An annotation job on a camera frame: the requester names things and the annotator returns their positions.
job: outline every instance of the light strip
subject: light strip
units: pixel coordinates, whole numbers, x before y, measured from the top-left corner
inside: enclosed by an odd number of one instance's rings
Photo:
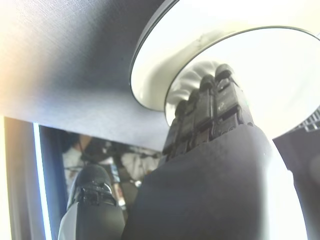
[[[45,234],[46,240],[52,240],[49,212],[48,212],[47,195],[46,195],[46,187],[45,187],[44,167],[43,167],[43,160],[42,160],[42,153],[41,153],[40,131],[39,131],[39,124],[38,123],[33,123],[33,132],[34,132],[36,168],[37,168],[37,172],[38,172],[42,216],[43,216],[43,223],[44,223],[44,234]]]
[[[10,210],[8,199],[5,118],[0,116],[0,236],[2,239],[11,240]]]

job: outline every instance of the robotic hand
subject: robotic hand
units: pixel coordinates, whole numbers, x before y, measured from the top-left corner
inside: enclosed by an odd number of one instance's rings
[[[145,177],[125,227],[116,205],[92,205],[82,195],[60,233],[73,224],[70,240],[306,240],[293,176],[254,125],[233,77],[222,64],[179,103],[161,164]]]

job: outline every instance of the wire rack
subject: wire rack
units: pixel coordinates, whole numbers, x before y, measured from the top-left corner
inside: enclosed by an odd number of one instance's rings
[[[320,130],[320,106],[307,120],[305,120],[292,131],[298,129],[305,129],[305,131],[308,133]]]

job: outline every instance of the white light strip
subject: white light strip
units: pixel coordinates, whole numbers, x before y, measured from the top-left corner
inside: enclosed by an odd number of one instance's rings
[[[42,216],[43,216],[43,223],[44,223],[44,234],[45,234],[46,240],[52,240],[49,212],[48,212],[48,204],[47,204],[46,187],[45,187],[44,167],[43,167],[43,160],[42,160],[42,154],[41,154],[40,131],[39,131],[39,124],[38,123],[33,123],[33,131],[34,131],[36,168],[37,168],[37,172],[38,172]]]
[[[5,118],[0,116],[0,236],[2,239],[11,240],[11,224],[8,199]]]

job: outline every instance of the led light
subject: led light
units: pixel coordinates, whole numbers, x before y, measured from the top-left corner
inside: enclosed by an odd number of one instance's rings
[[[2,239],[11,240],[4,120],[4,117],[0,116],[0,236]]]
[[[44,223],[44,234],[45,234],[46,240],[52,240],[47,195],[46,195],[43,159],[42,159],[42,153],[41,153],[40,131],[39,131],[38,123],[33,123],[33,132],[34,132],[34,145],[35,145],[35,155],[36,155],[36,168],[38,172],[41,208],[42,208],[42,216],[43,216],[43,223]]]

